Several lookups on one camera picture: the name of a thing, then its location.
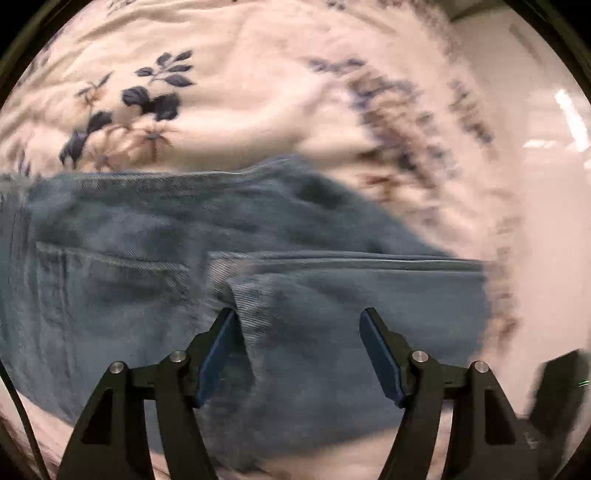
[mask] black cable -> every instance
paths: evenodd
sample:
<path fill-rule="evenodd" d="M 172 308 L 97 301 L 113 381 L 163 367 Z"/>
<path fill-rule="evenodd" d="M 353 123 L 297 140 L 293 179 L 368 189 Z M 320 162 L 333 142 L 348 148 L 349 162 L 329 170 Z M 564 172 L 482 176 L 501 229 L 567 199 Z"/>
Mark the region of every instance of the black cable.
<path fill-rule="evenodd" d="M 4 368 L 4 364 L 0 360 L 0 378 L 6 385 L 8 390 L 8 394 L 14 403 L 14 406 L 17 408 L 18 416 L 21 418 L 22 426 L 25 429 L 25 433 L 27 434 L 27 439 L 29 440 L 29 445 L 31 446 L 31 450 L 33 451 L 33 458 L 37 464 L 37 468 L 39 469 L 39 473 L 41 474 L 42 480 L 51 480 L 49 477 L 49 472 L 47 472 L 47 467 L 45 462 L 43 461 L 43 456 L 41 455 L 41 450 L 39 449 L 39 444 L 37 443 L 37 439 L 35 438 L 35 434 L 33 433 L 33 427 L 31 427 L 31 422 L 29 421 L 29 417 L 27 416 L 27 412 L 25 411 L 25 407 L 23 406 L 20 397 L 18 396 L 17 389 L 14 388 L 14 384 L 12 380 L 8 376 L 8 372 L 6 368 Z"/>

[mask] blue denim fabric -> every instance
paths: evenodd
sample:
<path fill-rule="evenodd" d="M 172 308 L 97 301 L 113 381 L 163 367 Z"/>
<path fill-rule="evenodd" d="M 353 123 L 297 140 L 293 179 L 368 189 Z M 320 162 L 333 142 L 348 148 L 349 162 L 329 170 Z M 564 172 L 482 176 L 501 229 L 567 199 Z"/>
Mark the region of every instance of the blue denim fabric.
<path fill-rule="evenodd" d="M 200 413 L 210 453 L 235 468 L 396 425 L 353 331 L 366 306 L 458 364 L 488 314 L 477 264 L 379 266 L 447 256 L 295 157 L 238 173 L 4 178 L 0 205 L 2 360 L 71 424 L 111 362 L 156 363 L 237 304 L 246 349 Z M 213 252 L 279 253 L 237 270 L 218 255 L 210 271 Z"/>

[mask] glossy white surface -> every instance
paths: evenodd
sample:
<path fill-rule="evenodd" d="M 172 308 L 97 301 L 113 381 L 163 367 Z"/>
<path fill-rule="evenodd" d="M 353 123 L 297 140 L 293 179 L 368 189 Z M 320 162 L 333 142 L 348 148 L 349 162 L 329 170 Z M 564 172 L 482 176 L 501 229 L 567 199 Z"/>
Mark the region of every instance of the glossy white surface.
<path fill-rule="evenodd" d="M 591 106 L 550 46 L 512 10 L 455 26 L 521 152 L 514 165 L 523 213 L 519 328 L 495 373 L 524 413 L 539 364 L 591 346 Z M 587 402 L 573 443 L 590 423 Z"/>

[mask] silver bolt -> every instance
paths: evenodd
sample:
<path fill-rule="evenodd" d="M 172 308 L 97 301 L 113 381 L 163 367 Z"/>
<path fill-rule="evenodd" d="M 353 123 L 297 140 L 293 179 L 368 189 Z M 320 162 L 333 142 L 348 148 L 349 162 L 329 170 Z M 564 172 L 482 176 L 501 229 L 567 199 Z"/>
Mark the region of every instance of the silver bolt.
<path fill-rule="evenodd" d="M 175 350 L 173 353 L 170 354 L 170 359 L 175 364 L 179 364 L 186 358 L 187 352 L 185 352 L 184 350 Z"/>
<path fill-rule="evenodd" d="M 109 372 L 112 374 L 118 374 L 123 371 L 125 368 L 125 364 L 123 362 L 113 362 L 109 367 Z"/>
<path fill-rule="evenodd" d="M 474 363 L 474 369 L 481 374 L 485 374 L 489 370 L 488 364 L 486 362 L 481 362 L 480 360 Z"/>
<path fill-rule="evenodd" d="M 413 352 L 413 359 L 414 359 L 416 362 L 418 362 L 418 363 L 420 363 L 420 364 L 423 364 L 423 363 L 425 363 L 427 360 L 429 360 L 429 356 L 428 356 L 428 355 L 427 355 L 425 352 L 423 352 L 422 350 L 415 350 L 415 351 Z"/>

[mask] blue rubber pad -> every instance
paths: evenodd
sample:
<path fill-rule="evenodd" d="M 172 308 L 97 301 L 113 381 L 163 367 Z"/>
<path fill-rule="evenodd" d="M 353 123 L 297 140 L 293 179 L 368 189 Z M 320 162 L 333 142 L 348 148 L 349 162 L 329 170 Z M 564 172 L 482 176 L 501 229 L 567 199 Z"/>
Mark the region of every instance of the blue rubber pad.
<path fill-rule="evenodd" d="M 363 311 L 359 319 L 359 334 L 379 383 L 382 385 L 384 395 L 398 408 L 404 408 L 406 395 L 402 390 L 400 366 L 390 354 L 386 342 L 366 311 Z"/>
<path fill-rule="evenodd" d="M 197 408 L 200 408 L 213 394 L 226 358 L 236 348 L 239 339 L 238 316 L 234 311 L 230 311 L 199 370 L 199 389 L 195 393 Z"/>

